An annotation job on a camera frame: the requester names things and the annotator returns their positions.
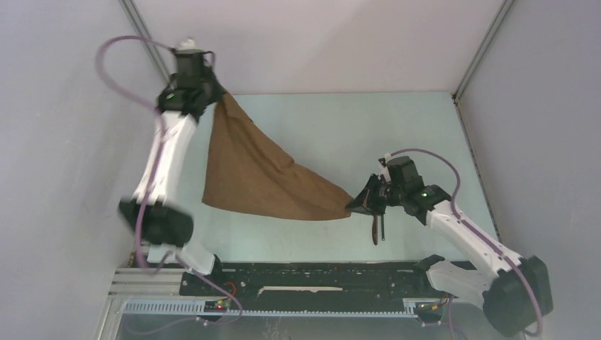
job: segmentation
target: gray wall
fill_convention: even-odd
[[[549,339],[596,339],[601,1],[518,1],[461,99],[505,242],[549,267]]]
[[[115,0],[0,6],[0,339],[90,339],[132,246],[116,205],[153,130],[98,80],[94,54],[133,30]],[[160,89],[137,42],[108,68],[144,96]]]

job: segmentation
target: metal corner post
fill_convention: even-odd
[[[509,13],[511,12],[513,6],[516,3],[517,3],[517,0],[504,0],[503,1],[503,4],[499,8],[499,11],[497,12],[497,15],[495,16],[495,19],[488,27],[488,31],[484,35],[484,38],[482,39],[482,42],[480,43],[480,47],[478,47],[476,54],[473,56],[473,59],[471,60],[470,65],[468,66],[468,69],[466,70],[466,73],[464,74],[463,78],[461,78],[461,81],[459,82],[459,85],[457,86],[457,90],[455,91],[455,94],[453,95],[453,97],[455,98],[455,101],[461,100],[461,97],[465,93],[473,75],[476,73],[478,66],[480,66],[482,59],[486,55],[486,52],[488,51],[490,46],[493,44],[493,41],[494,41],[495,37],[497,36],[497,34],[499,33],[499,30],[501,29],[503,23],[505,22],[505,19],[507,19],[507,17],[509,16]]]
[[[144,20],[142,19],[142,16],[140,15],[140,12],[138,11],[134,0],[119,0],[119,3],[123,7],[123,11],[128,17],[135,33],[140,37],[152,39],[150,31],[144,23]],[[152,65],[155,67],[161,78],[163,78],[164,83],[169,83],[169,69],[167,69],[167,64],[165,64],[165,61],[159,54],[159,50],[157,49],[157,47],[147,42],[141,43],[144,47],[144,50],[148,54]]]

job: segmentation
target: brown cloth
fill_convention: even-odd
[[[349,217],[352,197],[298,165],[252,122],[232,95],[215,107],[203,203],[291,220]]]

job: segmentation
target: white wall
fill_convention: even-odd
[[[455,91],[502,0],[139,0],[152,36],[217,53],[234,94]]]
[[[462,103],[504,240],[549,267],[549,339],[598,339],[601,2],[518,1]]]
[[[96,48],[131,34],[114,0],[4,0],[0,11],[0,338],[90,339],[132,237],[117,218],[152,137],[152,117],[94,73]],[[141,46],[109,70],[153,97]]]

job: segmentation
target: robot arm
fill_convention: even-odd
[[[201,274],[212,275],[218,282],[219,259],[192,238],[192,216],[178,209],[176,195],[184,156],[200,117],[208,105],[221,99],[225,90],[213,73],[213,61],[206,60],[212,52],[197,49],[192,39],[186,39],[172,52],[177,73],[157,99],[166,132],[163,134],[162,125],[157,124],[142,180],[131,199],[121,200],[119,211],[135,229],[152,169],[156,167],[142,218],[142,238],[171,251],[190,267]],[[155,155],[161,145],[161,157],[156,164]]]
[[[442,234],[476,268],[465,270],[433,255],[415,266],[426,284],[481,308],[501,334],[513,336],[537,318],[527,289],[509,260],[534,291],[541,313],[552,311],[549,274],[540,259],[524,259],[488,236],[460,209],[454,211],[451,196],[436,185],[425,186],[409,157],[381,159],[380,163],[382,173],[371,175],[347,209],[377,216],[383,215],[387,206],[402,206],[407,214]]]

